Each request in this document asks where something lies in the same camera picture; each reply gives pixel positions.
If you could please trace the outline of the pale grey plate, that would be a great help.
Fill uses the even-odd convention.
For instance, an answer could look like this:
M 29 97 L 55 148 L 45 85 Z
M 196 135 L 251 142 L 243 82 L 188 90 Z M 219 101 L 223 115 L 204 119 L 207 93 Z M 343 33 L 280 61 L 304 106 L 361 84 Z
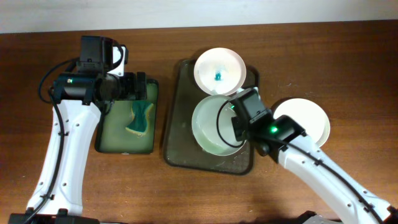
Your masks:
M 196 105 L 192 115 L 192 132 L 200 147 L 216 156 L 230 156 L 245 143 L 237 141 L 231 118 L 236 116 L 230 103 L 224 105 L 216 128 L 216 117 L 221 106 L 230 99 L 224 95 L 208 96 Z

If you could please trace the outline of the cream white plate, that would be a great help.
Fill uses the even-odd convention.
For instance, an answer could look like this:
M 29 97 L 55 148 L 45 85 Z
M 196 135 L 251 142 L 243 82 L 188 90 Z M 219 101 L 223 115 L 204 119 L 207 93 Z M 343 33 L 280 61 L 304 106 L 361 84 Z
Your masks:
M 285 100 L 273 112 L 274 119 L 287 115 L 306 130 L 306 133 L 322 147 L 328 140 L 331 125 L 325 111 L 316 103 L 303 99 Z

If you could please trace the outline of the green and yellow sponge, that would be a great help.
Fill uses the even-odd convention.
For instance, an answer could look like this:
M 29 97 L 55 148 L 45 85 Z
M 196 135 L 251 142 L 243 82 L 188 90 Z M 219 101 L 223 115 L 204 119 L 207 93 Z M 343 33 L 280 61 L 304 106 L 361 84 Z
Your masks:
M 153 107 L 154 104 L 149 101 L 133 101 L 131 105 L 132 121 L 126 126 L 126 130 L 136 135 L 146 135 Z

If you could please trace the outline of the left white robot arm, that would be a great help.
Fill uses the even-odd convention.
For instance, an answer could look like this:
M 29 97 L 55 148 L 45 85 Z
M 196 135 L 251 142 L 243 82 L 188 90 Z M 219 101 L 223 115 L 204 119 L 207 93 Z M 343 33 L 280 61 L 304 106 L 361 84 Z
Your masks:
M 144 72 L 124 71 L 128 50 L 102 36 L 81 38 L 80 56 L 64 61 L 66 69 L 48 90 L 53 106 L 52 133 L 34 194 L 24 213 L 9 223 L 98 223 L 83 217 L 82 187 L 91 138 L 116 101 L 130 101 L 127 131 L 149 130 L 153 104 L 147 102 Z

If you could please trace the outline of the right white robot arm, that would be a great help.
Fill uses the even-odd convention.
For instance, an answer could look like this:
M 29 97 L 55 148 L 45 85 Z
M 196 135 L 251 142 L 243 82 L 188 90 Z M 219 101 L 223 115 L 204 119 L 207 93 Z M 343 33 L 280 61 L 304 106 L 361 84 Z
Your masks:
M 238 141 L 249 141 L 305 182 L 343 223 L 397 223 L 397 209 L 365 189 L 332 161 L 291 117 L 273 118 L 254 88 L 234 95 L 231 121 Z

